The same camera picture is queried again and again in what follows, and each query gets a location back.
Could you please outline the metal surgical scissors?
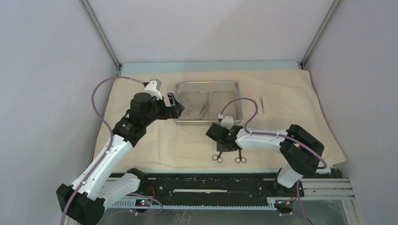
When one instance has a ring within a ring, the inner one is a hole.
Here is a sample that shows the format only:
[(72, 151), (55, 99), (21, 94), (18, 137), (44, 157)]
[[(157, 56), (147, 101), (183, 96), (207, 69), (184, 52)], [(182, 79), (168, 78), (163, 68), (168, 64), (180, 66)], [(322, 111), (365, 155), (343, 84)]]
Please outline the metal surgical scissors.
[(238, 149), (237, 150), (237, 152), (238, 152), (238, 157), (236, 157), (235, 158), (235, 162), (237, 163), (237, 164), (240, 164), (240, 163), (246, 163), (247, 162), (247, 159), (245, 158), (245, 157), (243, 157), (242, 156), (242, 152), (241, 152), (242, 150), (241, 149)]

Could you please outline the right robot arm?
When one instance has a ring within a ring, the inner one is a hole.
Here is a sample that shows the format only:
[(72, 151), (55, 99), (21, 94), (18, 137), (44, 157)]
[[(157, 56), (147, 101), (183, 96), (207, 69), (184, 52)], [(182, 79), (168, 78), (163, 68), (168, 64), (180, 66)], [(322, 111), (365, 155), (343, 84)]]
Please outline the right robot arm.
[(223, 152), (260, 149), (280, 153), (286, 160), (273, 183), (273, 190), (279, 196), (287, 195), (303, 177), (313, 177), (320, 168), (327, 167), (322, 158), (324, 145), (301, 126), (292, 124), (286, 130), (265, 131), (249, 129), (233, 124), (231, 117), (219, 116), (219, 123), (213, 123), (206, 136), (216, 142), (217, 152), (212, 159), (222, 162)]

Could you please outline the thin metal needle tweezers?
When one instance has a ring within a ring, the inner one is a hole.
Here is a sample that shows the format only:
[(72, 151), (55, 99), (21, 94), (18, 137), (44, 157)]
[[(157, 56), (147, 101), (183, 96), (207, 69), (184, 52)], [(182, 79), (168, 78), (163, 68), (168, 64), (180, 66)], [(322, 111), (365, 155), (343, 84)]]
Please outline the thin metal needle tweezers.
[(265, 108), (264, 108), (264, 101), (263, 101), (263, 96), (262, 95), (259, 95), (259, 100), (260, 100), (260, 106), (261, 106), (262, 113), (264, 114), (265, 113)]

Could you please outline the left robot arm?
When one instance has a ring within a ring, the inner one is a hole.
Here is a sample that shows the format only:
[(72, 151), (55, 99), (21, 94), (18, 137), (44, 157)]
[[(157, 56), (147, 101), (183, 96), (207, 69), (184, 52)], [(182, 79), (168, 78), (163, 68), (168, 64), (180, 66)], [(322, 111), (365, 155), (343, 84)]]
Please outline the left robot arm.
[(178, 119), (184, 106), (176, 101), (173, 93), (168, 93), (170, 106), (166, 106), (160, 80), (138, 83), (144, 86), (143, 92), (134, 95), (130, 108), (115, 127), (111, 128), (103, 120), (110, 138), (100, 154), (70, 185), (58, 187), (56, 194), (62, 210), (60, 224), (69, 217), (82, 225), (96, 225), (109, 206), (119, 199), (133, 192), (143, 195), (148, 191), (148, 182), (130, 172), (116, 181), (108, 181), (108, 178), (146, 134), (148, 126), (156, 120)]

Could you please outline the metal surgical instrument tray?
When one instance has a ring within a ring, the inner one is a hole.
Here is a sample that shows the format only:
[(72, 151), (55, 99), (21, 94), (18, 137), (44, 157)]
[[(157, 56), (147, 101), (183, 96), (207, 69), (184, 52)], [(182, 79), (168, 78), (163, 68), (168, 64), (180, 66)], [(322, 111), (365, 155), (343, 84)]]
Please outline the metal surgical instrument tray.
[(239, 101), (227, 103), (241, 97), (236, 81), (190, 81), (175, 84), (175, 96), (184, 107), (182, 115), (175, 119), (180, 126), (207, 126), (218, 122), (218, 114), (233, 118), (239, 124), (243, 118)]

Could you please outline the beige cloth wrap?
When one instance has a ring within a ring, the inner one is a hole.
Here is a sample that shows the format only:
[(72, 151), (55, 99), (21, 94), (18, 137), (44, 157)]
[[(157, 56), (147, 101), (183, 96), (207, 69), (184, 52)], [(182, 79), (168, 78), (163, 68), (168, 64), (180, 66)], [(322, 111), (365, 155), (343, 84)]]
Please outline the beige cloth wrap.
[[(130, 106), (133, 96), (143, 90), (138, 81), (159, 79), (161, 93), (175, 90), (175, 84), (184, 81), (236, 81), (239, 84), (243, 119), (249, 129), (282, 130), (292, 124), (300, 125), (325, 147), (322, 158), (328, 166), (346, 161), (344, 152), (335, 140), (322, 114), (318, 97), (312, 87), (309, 72), (305, 70), (248, 70), (216, 72), (180, 72), (128, 75), (127, 79), (109, 81), (112, 86), (104, 115), (113, 128)], [(259, 95), (263, 96), (262, 113)], [(237, 152), (222, 154), (223, 162), (212, 160), (216, 143), (206, 136), (208, 126), (180, 126), (174, 120), (157, 120), (147, 128), (139, 140), (116, 166), (116, 172), (133, 167), (155, 173), (262, 173), (276, 172), (286, 165), (284, 157), (276, 152), (243, 150), (247, 162), (237, 164)], [(109, 140), (110, 132), (101, 126), (95, 154), (99, 154)]]

